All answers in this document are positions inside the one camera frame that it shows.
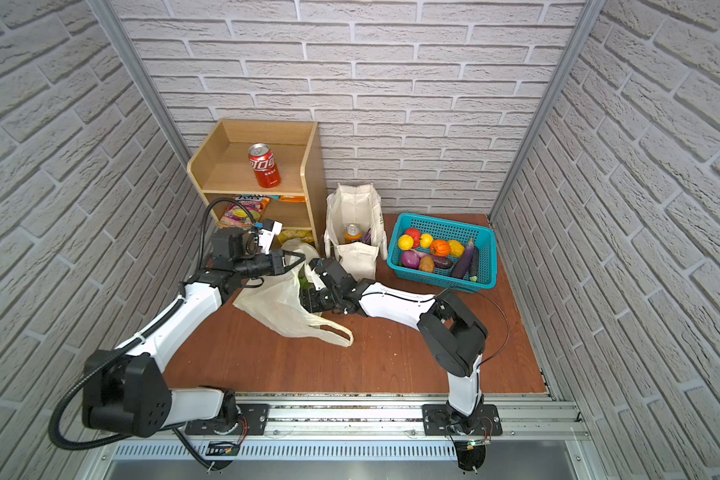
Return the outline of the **thin cream plastic bag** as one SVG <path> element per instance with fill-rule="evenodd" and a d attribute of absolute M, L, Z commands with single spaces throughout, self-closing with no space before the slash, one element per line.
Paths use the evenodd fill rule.
<path fill-rule="evenodd" d="M 316 338 L 340 347 L 351 346 L 351 330 L 308 312 L 300 302 L 299 275 L 310 270 L 308 263 L 318 257 L 318 251 L 297 239 L 286 241 L 284 247 L 304 254 L 305 261 L 283 275 L 265 276 L 257 288 L 241 290 L 233 305 L 283 337 Z"/>

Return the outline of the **purple candy bag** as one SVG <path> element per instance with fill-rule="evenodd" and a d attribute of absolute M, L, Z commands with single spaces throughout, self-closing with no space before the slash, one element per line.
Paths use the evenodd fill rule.
<path fill-rule="evenodd" d="M 373 235 L 372 235 L 371 230 L 367 230 L 367 231 L 363 234 L 363 236 L 362 236 L 362 238 L 361 238 L 361 242 L 362 242 L 363 244 L 365 244 L 365 245 L 370 245 L 370 246 L 373 245 Z"/>

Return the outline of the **canvas tote bag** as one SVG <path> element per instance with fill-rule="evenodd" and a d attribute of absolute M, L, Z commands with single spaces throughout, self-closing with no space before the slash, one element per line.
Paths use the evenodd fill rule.
<path fill-rule="evenodd" d="M 353 278 L 376 278 L 378 258 L 387 259 L 388 240 L 382 199 L 372 184 L 339 184 L 327 197 L 324 243 L 326 256 Z"/>

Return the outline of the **orange Fanta can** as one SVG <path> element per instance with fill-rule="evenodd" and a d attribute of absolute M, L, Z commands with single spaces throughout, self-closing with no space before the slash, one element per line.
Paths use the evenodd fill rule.
<path fill-rule="evenodd" d="M 365 231 L 357 224 L 350 223 L 345 226 L 344 238 L 347 243 L 360 241 Z"/>

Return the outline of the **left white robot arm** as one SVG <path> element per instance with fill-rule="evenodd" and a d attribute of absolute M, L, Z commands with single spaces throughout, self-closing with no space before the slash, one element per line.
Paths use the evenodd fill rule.
<path fill-rule="evenodd" d="M 233 392 L 171 389 L 163 372 L 192 333 L 244 282 L 288 273 L 306 257 L 281 249 L 251 253 L 239 228 L 215 232 L 211 244 L 211 253 L 181 283 L 169 307 L 116 349 L 98 351 L 87 360 L 88 380 L 82 389 L 85 427 L 141 438 L 195 421 L 208 421 L 219 433 L 237 427 L 240 414 Z"/>

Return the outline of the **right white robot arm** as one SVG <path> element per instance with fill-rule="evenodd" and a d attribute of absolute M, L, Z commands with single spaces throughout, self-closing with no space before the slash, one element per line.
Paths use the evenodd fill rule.
<path fill-rule="evenodd" d="M 375 280 L 357 280 L 334 259 L 314 259 L 309 267 L 313 286 L 300 293 L 307 311 L 362 314 L 416 330 L 447 373 L 448 414 L 462 423 L 477 418 L 484 399 L 480 368 L 488 332 L 455 292 L 414 294 Z"/>

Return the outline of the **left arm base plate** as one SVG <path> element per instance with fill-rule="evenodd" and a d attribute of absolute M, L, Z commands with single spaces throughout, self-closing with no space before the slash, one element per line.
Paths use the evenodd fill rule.
<path fill-rule="evenodd" d="M 247 436 L 263 436 L 269 411 L 270 406 L 264 403 L 237 404 L 235 409 L 227 416 L 189 422 L 185 427 L 185 433 L 195 436 L 242 437 L 243 430 L 246 430 Z"/>

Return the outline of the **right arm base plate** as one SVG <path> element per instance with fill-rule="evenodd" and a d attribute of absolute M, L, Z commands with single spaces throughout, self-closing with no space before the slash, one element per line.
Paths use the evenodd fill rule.
<path fill-rule="evenodd" d="M 422 420 L 426 436 L 501 436 L 503 427 L 498 409 L 481 403 L 471 415 L 463 415 L 446 404 L 422 406 Z"/>

